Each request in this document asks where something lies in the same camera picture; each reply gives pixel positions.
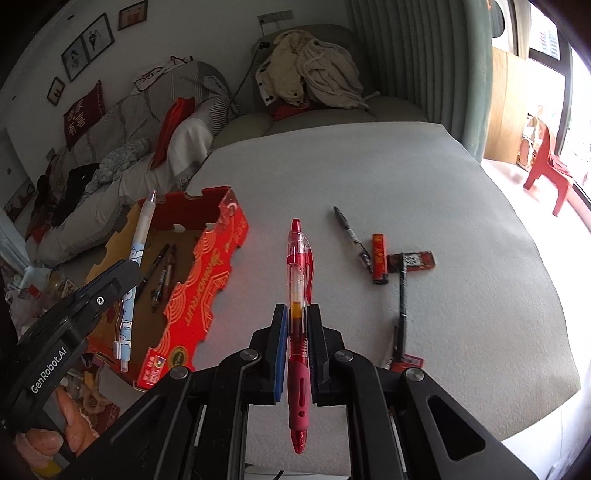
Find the gray bedsheet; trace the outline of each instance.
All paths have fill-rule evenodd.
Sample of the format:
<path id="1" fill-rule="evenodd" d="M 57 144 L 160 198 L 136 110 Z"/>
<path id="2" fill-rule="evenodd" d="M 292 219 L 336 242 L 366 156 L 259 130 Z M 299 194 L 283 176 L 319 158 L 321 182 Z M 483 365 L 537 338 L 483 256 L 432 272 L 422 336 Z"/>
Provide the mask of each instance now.
<path id="1" fill-rule="evenodd" d="M 375 286 L 339 228 L 386 235 L 389 252 L 432 250 L 437 267 L 408 276 L 408 353 L 497 438 L 547 415 L 579 389 L 564 314 L 536 246 L 511 205 L 441 125 L 335 125 L 216 150 L 187 192 L 229 184 L 250 230 L 213 305 L 197 368 L 248 345 L 286 301 L 285 249 L 299 217 L 315 254 L 313 301 L 345 345 L 379 364 L 391 340 L 398 284 Z M 303 455 L 293 452 L 285 395 L 253 407 L 246 461 L 347 475 L 344 408 L 310 411 Z"/>

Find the framed picture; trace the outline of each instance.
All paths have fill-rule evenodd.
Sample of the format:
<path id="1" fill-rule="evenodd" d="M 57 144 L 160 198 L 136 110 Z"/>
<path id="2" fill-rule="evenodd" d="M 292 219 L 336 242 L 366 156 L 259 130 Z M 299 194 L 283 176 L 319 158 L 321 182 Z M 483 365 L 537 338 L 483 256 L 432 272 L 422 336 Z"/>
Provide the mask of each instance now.
<path id="1" fill-rule="evenodd" d="M 12 195 L 11 199 L 4 206 L 4 211 L 7 213 L 8 218 L 12 220 L 12 223 L 17 221 L 17 218 L 21 212 L 25 209 L 27 204 L 35 196 L 35 186 L 30 179 L 26 179 L 25 182 L 18 188 L 16 193 Z"/>
<path id="2" fill-rule="evenodd" d="M 53 106 L 57 106 L 57 104 L 60 103 L 61 94 L 64 93 L 65 88 L 66 84 L 58 77 L 55 77 L 49 88 L 47 100 L 49 100 Z"/>
<path id="3" fill-rule="evenodd" d="M 61 60 L 66 68 L 68 80 L 72 81 L 90 63 L 82 37 L 75 39 L 72 44 L 61 54 Z"/>
<path id="4" fill-rule="evenodd" d="M 82 34 L 89 61 L 93 61 L 115 43 L 107 14 L 102 14 Z"/>
<path id="5" fill-rule="evenodd" d="M 148 18 L 148 0 L 119 10 L 119 30 L 145 22 Z"/>

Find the red plastic chair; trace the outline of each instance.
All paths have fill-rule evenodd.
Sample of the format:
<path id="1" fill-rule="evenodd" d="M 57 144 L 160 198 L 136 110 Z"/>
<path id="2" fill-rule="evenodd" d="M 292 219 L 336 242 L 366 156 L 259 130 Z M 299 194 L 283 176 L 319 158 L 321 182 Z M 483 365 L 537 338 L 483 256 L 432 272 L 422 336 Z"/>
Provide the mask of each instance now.
<path id="1" fill-rule="evenodd" d="M 558 189 L 558 198 L 556 199 L 556 205 L 552 212 L 554 216 L 558 216 L 564 201 L 566 200 L 569 190 L 573 187 L 573 178 L 568 174 L 558 171 L 552 163 L 559 166 L 562 170 L 566 170 L 566 167 L 562 168 L 563 165 L 558 159 L 557 155 L 554 155 L 554 146 L 556 144 L 556 137 L 546 128 L 542 144 L 535 156 L 534 164 L 531 167 L 530 175 L 527 177 L 523 188 L 529 190 L 532 188 L 534 182 L 540 178 L 540 175 L 548 178 L 556 188 Z"/>

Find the red pen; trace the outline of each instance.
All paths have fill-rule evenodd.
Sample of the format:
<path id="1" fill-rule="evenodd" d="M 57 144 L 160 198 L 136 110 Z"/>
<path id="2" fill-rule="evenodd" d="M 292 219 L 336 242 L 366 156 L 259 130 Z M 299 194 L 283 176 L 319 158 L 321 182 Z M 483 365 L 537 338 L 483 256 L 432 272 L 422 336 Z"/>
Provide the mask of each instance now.
<path id="1" fill-rule="evenodd" d="M 290 307 L 290 359 L 287 364 L 287 399 L 290 407 L 291 442 L 296 453 L 306 446 L 310 404 L 308 337 L 304 310 L 312 301 L 314 260 L 308 240 L 294 218 L 287 245 L 287 275 Z"/>

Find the curtain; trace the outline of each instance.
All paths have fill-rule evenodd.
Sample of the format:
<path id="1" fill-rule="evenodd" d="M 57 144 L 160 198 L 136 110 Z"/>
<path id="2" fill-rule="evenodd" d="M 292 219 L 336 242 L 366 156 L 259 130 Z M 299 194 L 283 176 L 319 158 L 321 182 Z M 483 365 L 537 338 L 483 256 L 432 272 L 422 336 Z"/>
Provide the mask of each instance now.
<path id="1" fill-rule="evenodd" d="M 515 20 L 517 22 L 517 52 L 518 56 L 527 60 L 530 56 L 531 3 L 529 0 L 509 0 L 515 6 Z"/>
<path id="2" fill-rule="evenodd" d="M 382 94 L 419 106 L 482 160 L 492 95 L 486 0 L 346 1 Z"/>

